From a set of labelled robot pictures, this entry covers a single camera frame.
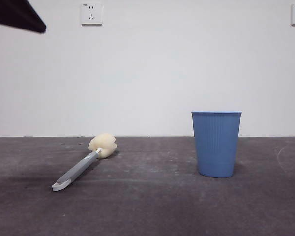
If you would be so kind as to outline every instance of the yellow sponge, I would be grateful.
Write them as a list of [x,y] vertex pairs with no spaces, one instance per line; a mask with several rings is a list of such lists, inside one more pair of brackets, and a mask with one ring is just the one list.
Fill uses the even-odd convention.
[[115,144],[115,140],[116,138],[111,134],[99,134],[90,141],[88,149],[96,151],[101,148],[97,159],[105,159],[116,150],[117,144]]

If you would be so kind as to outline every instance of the cup rim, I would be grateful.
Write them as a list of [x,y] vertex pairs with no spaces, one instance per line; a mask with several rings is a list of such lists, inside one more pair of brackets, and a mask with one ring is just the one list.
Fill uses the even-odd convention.
[[191,113],[233,113],[233,114],[240,114],[242,112],[239,112],[239,111],[192,111]]

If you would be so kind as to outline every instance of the white handle tip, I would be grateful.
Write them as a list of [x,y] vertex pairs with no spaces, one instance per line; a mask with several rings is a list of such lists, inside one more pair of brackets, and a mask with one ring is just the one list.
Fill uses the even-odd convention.
[[69,184],[71,183],[71,180],[68,179],[67,181],[65,182],[62,182],[62,183],[54,183],[52,188],[53,188],[53,191],[59,191],[59,190],[63,190],[64,188],[66,188]]

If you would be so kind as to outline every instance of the ribbed cup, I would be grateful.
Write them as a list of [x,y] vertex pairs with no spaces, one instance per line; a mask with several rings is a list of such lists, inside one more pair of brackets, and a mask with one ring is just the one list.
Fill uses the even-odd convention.
[[199,173],[231,177],[241,112],[192,112]]

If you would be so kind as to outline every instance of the dark object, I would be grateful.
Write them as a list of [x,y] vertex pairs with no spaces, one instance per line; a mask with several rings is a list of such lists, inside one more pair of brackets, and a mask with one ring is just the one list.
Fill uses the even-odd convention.
[[27,0],[0,0],[0,24],[38,33],[46,31],[45,23]]
[[198,174],[193,137],[117,137],[64,191],[90,138],[0,138],[0,236],[295,236],[295,138],[239,138],[234,176]]

